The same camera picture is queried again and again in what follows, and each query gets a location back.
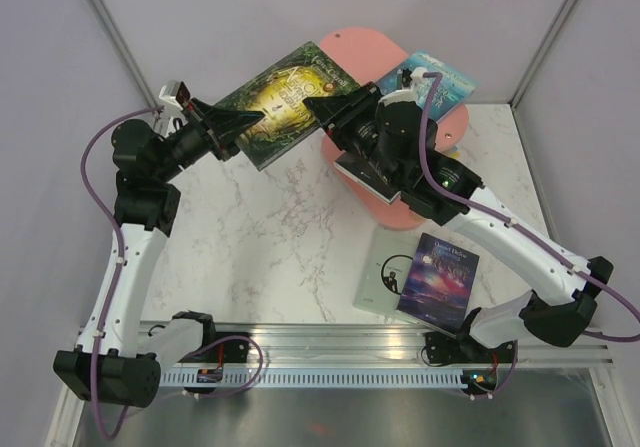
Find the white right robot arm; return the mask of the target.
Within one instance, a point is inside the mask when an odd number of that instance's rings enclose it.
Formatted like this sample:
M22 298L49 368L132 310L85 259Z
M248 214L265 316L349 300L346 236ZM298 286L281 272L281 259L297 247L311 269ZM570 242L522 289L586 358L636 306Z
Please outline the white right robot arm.
M368 83L303 103L341 151L335 164L342 172L364 174L365 188L472 240L528 284L527 293L468 314L456 337L464 358L480 360L492 348L527 336L569 347L588 334L612 264L571 254L530 229L478 174L436 151L438 125L409 90L382 95Z

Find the purple Robinson Crusoe book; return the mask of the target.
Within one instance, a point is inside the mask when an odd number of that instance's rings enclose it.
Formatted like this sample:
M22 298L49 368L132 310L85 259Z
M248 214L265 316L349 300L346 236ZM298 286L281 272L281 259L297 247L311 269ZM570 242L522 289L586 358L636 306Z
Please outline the purple Robinson Crusoe book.
M455 336L466 316L478 264L477 254L423 233L396 311Z

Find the green gold fantasy book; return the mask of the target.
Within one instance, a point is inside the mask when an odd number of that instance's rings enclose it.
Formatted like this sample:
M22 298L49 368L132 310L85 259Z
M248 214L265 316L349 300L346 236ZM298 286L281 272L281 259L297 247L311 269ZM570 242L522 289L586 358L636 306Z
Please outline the green gold fantasy book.
M304 105L306 98L348 94L359 87L352 76L309 41L215 106L263 114L262 120L236 140L239 149L261 171L319 128Z

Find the teal underwater cover book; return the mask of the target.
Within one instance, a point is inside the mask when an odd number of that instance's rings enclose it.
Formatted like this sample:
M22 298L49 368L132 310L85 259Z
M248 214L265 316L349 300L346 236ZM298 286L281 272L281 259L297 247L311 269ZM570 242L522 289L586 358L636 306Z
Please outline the teal underwater cover book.
M417 81L414 82L411 75L416 69L429 73L439 72L442 76L429 109L429 117L436 122L444 119L453 109L463 103L477 87L477 83L470 77L436 59L426 51L417 51L411 54L406 60L382 76L376 85L383 95L387 95L399 89L399 75L408 71L408 83L415 86L417 104L423 107L433 79L418 75Z

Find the pale grey Great Gatsby book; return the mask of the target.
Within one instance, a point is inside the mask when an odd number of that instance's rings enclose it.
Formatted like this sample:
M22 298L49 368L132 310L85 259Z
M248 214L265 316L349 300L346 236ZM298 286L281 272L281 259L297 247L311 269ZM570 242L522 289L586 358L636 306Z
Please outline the pale grey Great Gatsby book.
M413 234L378 227L354 297L359 310L400 320L396 311L419 238Z

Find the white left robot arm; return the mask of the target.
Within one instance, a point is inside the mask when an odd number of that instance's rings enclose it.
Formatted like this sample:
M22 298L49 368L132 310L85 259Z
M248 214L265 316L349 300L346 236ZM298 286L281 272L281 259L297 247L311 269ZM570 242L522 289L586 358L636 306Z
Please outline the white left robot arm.
M233 111L197 99L183 102L186 118L162 136L134 113L110 128L117 196L104 211L113 227L105 276L93 311L74 348L57 352L53 370L82 401L148 406L162 373L192 356L211 360L219 348L209 314L181 311L145 340L143 304L177 216L181 193L173 179L202 157L225 161L236 139L261 121L258 111Z

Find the blue Wuthering Heights book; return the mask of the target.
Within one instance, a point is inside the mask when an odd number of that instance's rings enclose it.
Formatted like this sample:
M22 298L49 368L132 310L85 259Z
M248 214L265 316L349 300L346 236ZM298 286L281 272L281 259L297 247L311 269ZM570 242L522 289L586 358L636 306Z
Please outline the blue Wuthering Heights book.
M365 160L354 154L342 153L334 161L334 167L386 204L391 204L400 196L397 188L388 185Z

